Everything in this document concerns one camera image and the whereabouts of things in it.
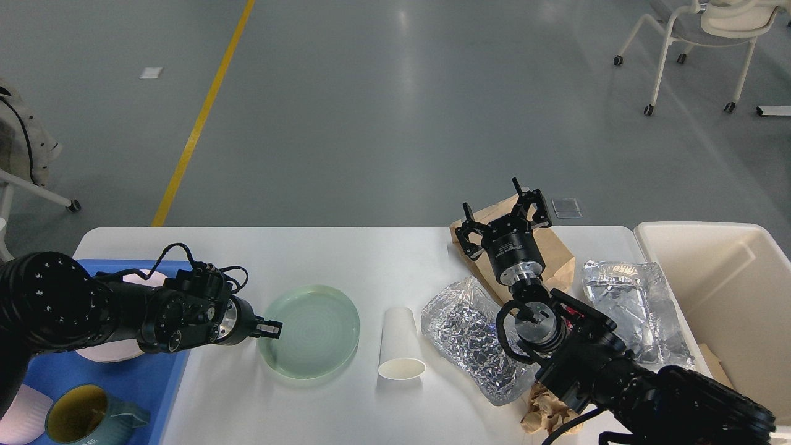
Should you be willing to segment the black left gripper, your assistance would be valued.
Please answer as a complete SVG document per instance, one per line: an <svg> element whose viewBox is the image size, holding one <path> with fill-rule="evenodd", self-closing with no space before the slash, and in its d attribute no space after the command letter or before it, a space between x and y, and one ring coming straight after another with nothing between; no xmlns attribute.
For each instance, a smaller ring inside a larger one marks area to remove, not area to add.
<svg viewBox="0 0 791 445"><path fill-rule="evenodd" d="M282 322L256 316L248 302L231 296L219 325L218 345L237 345L249 337L279 340L282 327Z"/></svg>

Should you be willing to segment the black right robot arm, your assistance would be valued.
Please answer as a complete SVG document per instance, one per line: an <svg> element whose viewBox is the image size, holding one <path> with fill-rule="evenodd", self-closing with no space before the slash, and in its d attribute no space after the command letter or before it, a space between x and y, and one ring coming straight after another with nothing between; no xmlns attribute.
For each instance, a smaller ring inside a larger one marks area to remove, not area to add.
<svg viewBox="0 0 791 445"><path fill-rule="evenodd" d="M650 371L615 334L616 323L542 280L545 262L533 231L552 225L539 189L512 178L509 213L480 222L467 203L455 236L470 260L486 254L511 299L498 311L498 342L508 357L539 365L536 379L576 411L549 434L611 412L625 433L603 431L601 444L768 444L776 430L769 409L697 371L676 365Z"/></svg>

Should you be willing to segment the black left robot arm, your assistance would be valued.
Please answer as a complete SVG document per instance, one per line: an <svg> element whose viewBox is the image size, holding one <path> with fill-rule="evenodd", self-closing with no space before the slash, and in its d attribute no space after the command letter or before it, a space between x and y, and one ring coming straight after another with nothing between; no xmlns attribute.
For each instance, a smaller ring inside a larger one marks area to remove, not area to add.
<svg viewBox="0 0 791 445"><path fill-rule="evenodd" d="M2 265L2 412L22 386L33 357L134 340L144 353L277 339L282 322L257 316L238 293L245 284L185 251L189 270L158 287L124 281L152 273L90 273L59 252L36 252Z"/></svg>

